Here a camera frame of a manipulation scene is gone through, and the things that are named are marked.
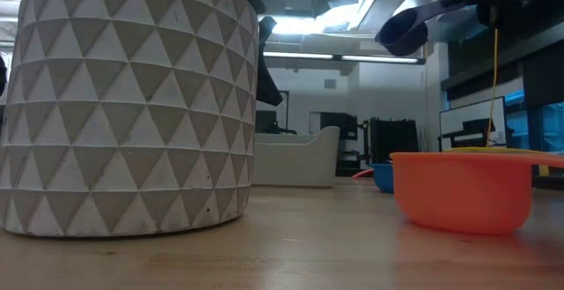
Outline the grey plastic basket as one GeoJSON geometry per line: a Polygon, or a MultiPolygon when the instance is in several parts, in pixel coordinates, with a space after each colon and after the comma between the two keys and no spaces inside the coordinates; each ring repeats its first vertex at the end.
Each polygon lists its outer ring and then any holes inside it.
{"type": "Polygon", "coordinates": [[[340,128],[315,135],[255,135],[252,183],[259,186],[331,188],[340,128]]]}

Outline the blue measuring cup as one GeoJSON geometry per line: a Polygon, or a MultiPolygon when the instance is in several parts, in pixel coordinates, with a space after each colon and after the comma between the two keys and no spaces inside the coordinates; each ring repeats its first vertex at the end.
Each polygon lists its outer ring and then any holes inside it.
{"type": "Polygon", "coordinates": [[[393,167],[390,163],[369,164],[373,170],[375,186],[383,193],[394,193],[393,167]]]}

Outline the orange measuring cup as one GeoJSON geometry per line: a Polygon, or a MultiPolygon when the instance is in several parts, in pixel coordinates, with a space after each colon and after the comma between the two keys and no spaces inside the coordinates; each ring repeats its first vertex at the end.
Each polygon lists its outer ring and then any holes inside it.
{"type": "Polygon", "coordinates": [[[532,167],[564,168],[550,153],[394,152],[394,197],[406,218],[423,227],[509,234],[529,218],[532,167]]]}

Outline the white ceiling light tube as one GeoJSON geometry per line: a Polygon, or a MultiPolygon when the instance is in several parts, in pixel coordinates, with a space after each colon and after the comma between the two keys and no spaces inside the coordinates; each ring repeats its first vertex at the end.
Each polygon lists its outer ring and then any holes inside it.
{"type": "Polygon", "coordinates": [[[315,60],[332,60],[331,54],[314,54],[314,53],[292,53],[292,52],[263,52],[264,57],[268,58],[293,58],[293,59],[315,59],[315,60]]]}
{"type": "Polygon", "coordinates": [[[419,63],[418,58],[404,58],[391,56],[341,56],[341,61],[359,62],[359,63],[419,63]]]}

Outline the black desk monitor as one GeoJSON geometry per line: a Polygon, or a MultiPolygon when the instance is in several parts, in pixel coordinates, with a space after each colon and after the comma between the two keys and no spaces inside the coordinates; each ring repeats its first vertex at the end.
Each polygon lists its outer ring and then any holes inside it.
{"type": "Polygon", "coordinates": [[[282,101],[276,106],[258,101],[256,103],[256,133],[297,135],[296,130],[289,128],[289,96],[288,91],[281,91],[282,101]]]}

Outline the grey ceiling box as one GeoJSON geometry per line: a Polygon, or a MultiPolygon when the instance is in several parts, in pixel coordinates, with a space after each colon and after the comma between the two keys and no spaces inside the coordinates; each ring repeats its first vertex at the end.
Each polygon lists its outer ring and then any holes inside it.
{"type": "Polygon", "coordinates": [[[284,11],[290,16],[306,16],[313,15],[313,0],[285,0],[284,11]]]}

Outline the black equipment stand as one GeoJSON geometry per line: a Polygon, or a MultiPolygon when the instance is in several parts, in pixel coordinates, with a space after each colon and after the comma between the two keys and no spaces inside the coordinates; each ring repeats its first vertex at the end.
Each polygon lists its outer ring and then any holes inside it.
{"type": "Polygon", "coordinates": [[[346,113],[320,114],[322,128],[339,127],[336,176],[353,176],[362,171],[363,162],[370,161],[369,121],[346,113]]]}

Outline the black equipment rack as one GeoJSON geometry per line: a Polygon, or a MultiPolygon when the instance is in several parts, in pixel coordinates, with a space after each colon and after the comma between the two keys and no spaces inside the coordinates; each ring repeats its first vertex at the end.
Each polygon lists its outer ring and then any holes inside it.
{"type": "Polygon", "coordinates": [[[370,142],[374,163],[387,163],[394,152],[417,152],[419,139],[416,122],[371,118],[370,142]]]}

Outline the white geometric concrete planter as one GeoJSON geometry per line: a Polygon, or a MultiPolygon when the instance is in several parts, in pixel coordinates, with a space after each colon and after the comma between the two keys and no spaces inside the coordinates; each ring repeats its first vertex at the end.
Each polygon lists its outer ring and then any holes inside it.
{"type": "Polygon", "coordinates": [[[109,237],[239,218],[258,35],[247,0],[22,0],[0,228],[109,237]]]}

